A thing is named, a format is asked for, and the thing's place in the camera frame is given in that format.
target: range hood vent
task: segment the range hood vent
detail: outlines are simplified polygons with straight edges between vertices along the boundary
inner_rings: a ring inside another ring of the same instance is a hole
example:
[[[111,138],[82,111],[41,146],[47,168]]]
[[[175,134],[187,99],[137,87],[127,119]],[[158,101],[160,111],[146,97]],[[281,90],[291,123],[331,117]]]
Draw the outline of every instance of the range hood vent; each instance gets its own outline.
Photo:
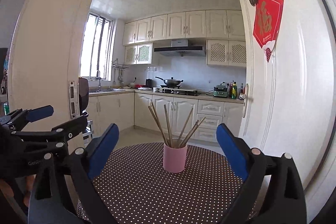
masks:
[[[191,46],[188,39],[176,39],[171,41],[171,47],[154,48],[164,56],[206,56],[203,46]]]

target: pink cup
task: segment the pink cup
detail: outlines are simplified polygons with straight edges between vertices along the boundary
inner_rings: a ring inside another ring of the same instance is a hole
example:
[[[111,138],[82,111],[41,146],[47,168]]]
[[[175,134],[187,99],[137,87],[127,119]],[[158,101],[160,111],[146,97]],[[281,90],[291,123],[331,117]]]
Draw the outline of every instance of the pink cup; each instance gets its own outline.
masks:
[[[187,157],[187,145],[182,148],[171,148],[163,144],[163,168],[170,173],[180,173],[184,170]]]

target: green bottle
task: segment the green bottle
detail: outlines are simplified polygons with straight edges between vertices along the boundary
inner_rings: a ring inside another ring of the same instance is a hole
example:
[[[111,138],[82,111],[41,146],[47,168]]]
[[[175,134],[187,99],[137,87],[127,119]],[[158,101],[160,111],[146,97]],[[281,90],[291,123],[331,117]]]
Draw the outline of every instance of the green bottle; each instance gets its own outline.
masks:
[[[231,99],[236,99],[237,98],[237,84],[236,82],[233,83],[232,86],[232,96]]]

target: polka dot tablecloth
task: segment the polka dot tablecloth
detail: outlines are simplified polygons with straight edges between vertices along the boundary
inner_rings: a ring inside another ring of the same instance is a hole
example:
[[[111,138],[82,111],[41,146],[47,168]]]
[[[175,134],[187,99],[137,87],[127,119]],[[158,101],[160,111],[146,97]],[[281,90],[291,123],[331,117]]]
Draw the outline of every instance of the polka dot tablecloth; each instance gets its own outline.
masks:
[[[162,167],[163,143],[114,150],[96,191],[119,223],[217,223],[238,194],[242,180],[223,155],[188,145],[184,171]],[[89,220],[78,203],[77,214]]]

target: kitchen floor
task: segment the kitchen floor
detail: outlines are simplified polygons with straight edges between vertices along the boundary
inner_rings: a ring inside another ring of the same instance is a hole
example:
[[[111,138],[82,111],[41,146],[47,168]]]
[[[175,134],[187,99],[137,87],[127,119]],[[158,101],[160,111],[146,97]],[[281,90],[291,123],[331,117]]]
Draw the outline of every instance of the kitchen floor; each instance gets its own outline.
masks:
[[[115,146],[115,150],[125,147],[125,146],[130,146],[130,145],[135,145],[135,144],[140,144],[140,143],[152,143],[152,142],[163,142],[161,135],[147,132],[141,129],[128,128],[128,129],[123,130],[120,133],[118,143]],[[209,150],[212,150],[219,154],[224,155],[222,149],[218,146],[200,144],[200,143],[197,143],[197,141],[193,141],[193,140],[190,140],[188,144],[203,147],[203,148],[206,148],[206,149],[209,149]]]

